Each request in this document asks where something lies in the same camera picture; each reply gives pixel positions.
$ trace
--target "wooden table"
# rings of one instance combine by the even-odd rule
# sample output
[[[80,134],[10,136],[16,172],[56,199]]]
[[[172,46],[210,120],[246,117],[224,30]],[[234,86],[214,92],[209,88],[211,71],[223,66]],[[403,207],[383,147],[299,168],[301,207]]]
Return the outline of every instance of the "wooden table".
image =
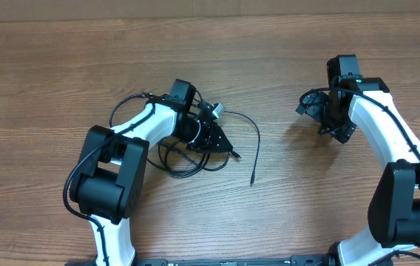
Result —
[[[325,62],[351,53],[362,74],[383,78],[420,139],[420,13],[0,24],[0,265],[94,258],[89,225],[62,204],[64,180],[89,127],[175,78],[257,121],[256,183],[254,129],[224,115],[241,161],[183,180],[148,165],[132,220],[139,257],[324,253],[366,226],[381,171],[359,130],[342,145],[294,110],[303,92],[327,86]],[[142,107],[128,103],[117,123]]]

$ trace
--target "robotic arm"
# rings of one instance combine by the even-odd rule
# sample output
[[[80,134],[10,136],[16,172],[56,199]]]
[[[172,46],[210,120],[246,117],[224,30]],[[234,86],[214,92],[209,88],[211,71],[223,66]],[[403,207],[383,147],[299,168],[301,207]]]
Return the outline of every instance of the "robotic arm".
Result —
[[[144,110],[130,121],[111,129],[93,126],[87,133],[79,158],[79,162],[84,161],[72,175],[70,198],[78,203],[81,213],[98,220],[103,228],[104,246],[97,225],[90,222],[98,251],[91,265],[133,263],[135,249],[130,240],[129,217],[141,193],[148,150],[157,142],[174,136],[188,143],[189,150],[236,154],[214,121],[223,112],[221,104],[200,99],[200,113],[191,115],[189,110],[196,91],[190,83],[176,80],[170,95],[146,94],[149,100]],[[131,125],[133,130],[126,131]],[[100,150],[85,160],[97,147]],[[121,167],[115,173],[99,168],[98,162]]]
[[[330,134],[341,143],[358,126],[384,172],[368,209],[369,226],[335,243],[329,256],[342,266],[388,265],[390,260],[379,260],[395,250],[420,247],[420,199],[413,198],[415,187],[420,188],[420,160],[385,109],[397,118],[419,154],[420,141],[397,112],[384,82],[359,74],[355,55],[331,59],[327,69],[330,88],[303,95],[297,112],[313,117],[322,124],[320,134]]]

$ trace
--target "wooden surface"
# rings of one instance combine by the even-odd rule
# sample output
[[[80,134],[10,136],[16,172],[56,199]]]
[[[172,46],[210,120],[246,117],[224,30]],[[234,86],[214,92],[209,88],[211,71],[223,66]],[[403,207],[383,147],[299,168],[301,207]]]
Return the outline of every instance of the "wooden surface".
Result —
[[[0,0],[0,22],[420,12],[420,0]]]
[[[175,78],[257,121],[256,183],[256,134],[223,115],[240,162],[183,180],[148,165],[132,220],[140,258],[286,257],[352,236],[367,224],[379,164],[359,130],[342,145],[294,111],[327,85],[325,62],[349,53],[383,78],[420,139],[419,13],[0,24],[0,265],[94,257],[89,225],[62,205],[66,175],[119,100],[169,92]],[[116,122],[142,107],[125,105]]]

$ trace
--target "wall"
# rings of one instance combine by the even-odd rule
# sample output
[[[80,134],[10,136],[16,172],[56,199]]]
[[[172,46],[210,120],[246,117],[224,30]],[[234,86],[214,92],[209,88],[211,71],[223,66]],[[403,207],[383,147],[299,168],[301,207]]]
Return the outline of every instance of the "wall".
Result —
[[[420,0],[0,0],[0,22],[420,12]]]

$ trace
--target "table top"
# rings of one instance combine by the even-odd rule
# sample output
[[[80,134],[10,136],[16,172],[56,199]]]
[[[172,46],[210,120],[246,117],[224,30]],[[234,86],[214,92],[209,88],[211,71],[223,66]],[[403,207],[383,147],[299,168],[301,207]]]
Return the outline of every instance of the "table top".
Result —
[[[385,81],[420,139],[420,13],[0,24],[0,265],[95,257],[89,225],[61,199],[85,134],[122,98],[169,92],[175,78],[257,122],[256,182],[254,128],[225,114],[241,160],[181,180],[146,167],[132,218],[140,258],[289,257],[353,236],[367,224],[378,161],[359,130],[342,145],[295,112],[303,92],[327,86],[338,54],[357,54],[365,77]],[[116,123],[142,108],[127,103]]]

